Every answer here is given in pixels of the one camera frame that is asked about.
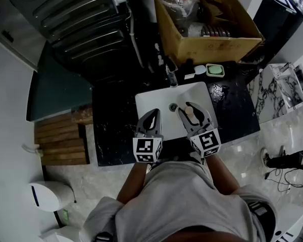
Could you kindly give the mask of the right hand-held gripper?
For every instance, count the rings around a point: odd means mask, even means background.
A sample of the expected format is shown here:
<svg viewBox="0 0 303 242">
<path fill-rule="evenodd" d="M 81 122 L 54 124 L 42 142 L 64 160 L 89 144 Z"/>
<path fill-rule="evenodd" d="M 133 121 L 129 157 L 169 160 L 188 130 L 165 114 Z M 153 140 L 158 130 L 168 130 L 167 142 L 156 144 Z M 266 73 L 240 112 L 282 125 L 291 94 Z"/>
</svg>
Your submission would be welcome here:
<svg viewBox="0 0 303 242">
<path fill-rule="evenodd" d="M 186 102 L 186 105 L 192 108 L 194 118 L 198 121 L 198 124 L 192 123 L 185 111 L 178 108 L 192 148 L 201 158 L 216 154 L 221 148 L 221 140 L 218 129 L 214 129 L 211 124 L 210 113 L 194 102 Z"/>
</svg>

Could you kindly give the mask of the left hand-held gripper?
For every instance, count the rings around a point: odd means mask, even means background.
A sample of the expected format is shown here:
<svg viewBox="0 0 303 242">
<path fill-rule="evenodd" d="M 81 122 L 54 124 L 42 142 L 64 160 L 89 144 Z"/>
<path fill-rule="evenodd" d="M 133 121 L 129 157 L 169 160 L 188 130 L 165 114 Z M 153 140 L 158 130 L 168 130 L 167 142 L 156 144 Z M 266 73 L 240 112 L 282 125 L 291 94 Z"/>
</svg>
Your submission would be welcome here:
<svg viewBox="0 0 303 242">
<path fill-rule="evenodd" d="M 155 163 L 163 148 L 161 111 L 158 108 L 145 113 L 137 123 L 133 138 L 133 154 L 137 162 Z"/>
</svg>

